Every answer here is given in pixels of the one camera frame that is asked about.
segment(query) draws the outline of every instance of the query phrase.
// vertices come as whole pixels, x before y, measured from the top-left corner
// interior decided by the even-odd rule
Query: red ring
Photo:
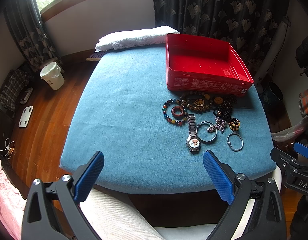
[[[177,114],[177,113],[175,113],[175,110],[180,110],[181,113],[180,113],[180,114]],[[184,109],[183,109],[181,106],[174,106],[174,107],[172,108],[172,115],[173,115],[175,118],[181,119],[181,118],[184,116]]]

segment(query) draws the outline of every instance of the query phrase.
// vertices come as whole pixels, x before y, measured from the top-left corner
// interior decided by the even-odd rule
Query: black jacket
[[[296,60],[300,68],[304,69],[304,74],[308,77],[308,36],[302,44],[296,49]]]

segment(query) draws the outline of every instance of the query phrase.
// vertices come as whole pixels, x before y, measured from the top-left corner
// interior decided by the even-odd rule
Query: metal watch band
[[[195,115],[188,114],[187,120],[188,120],[188,123],[189,123],[189,134],[191,136],[196,136]]]

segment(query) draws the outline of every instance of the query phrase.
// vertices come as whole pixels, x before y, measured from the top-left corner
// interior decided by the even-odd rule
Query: blue fabric surface
[[[234,105],[241,121],[244,148],[230,150],[231,133],[217,135],[192,155],[186,146],[188,125],[176,127],[162,114],[164,102],[179,98],[166,88],[165,45],[138,47],[105,54],[81,96],[69,128],[60,167],[74,172],[99,150],[105,158],[97,184],[131,194],[197,192],[214,186],[203,166],[203,154],[211,149],[222,163],[250,179],[275,169],[273,148],[265,114],[252,86]],[[212,111],[196,114],[197,124],[215,123]],[[207,139],[206,127],[199,135]],[[240,147],[232,136],[234,148]]]

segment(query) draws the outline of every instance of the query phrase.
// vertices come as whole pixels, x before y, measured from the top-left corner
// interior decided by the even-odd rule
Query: wall
[[[93,49],[108,33],[155,27],[153,0],[86,0],[46,21],[61,56]]]
[[[11,69],[18,68],[25,59],[9,33],[4,15],[0,15],[0,88]]]
[[[293,126],[302,120],[298,106],[299,94],[308,89],[308,78],[304,74],[299,76],[303,70],[295,59],[297,47],[308,35],[308,16],[297,0],[290,0],[286,15],[291,21],[291,28],[278,55],[273,81],[283,93],[287,114]]]

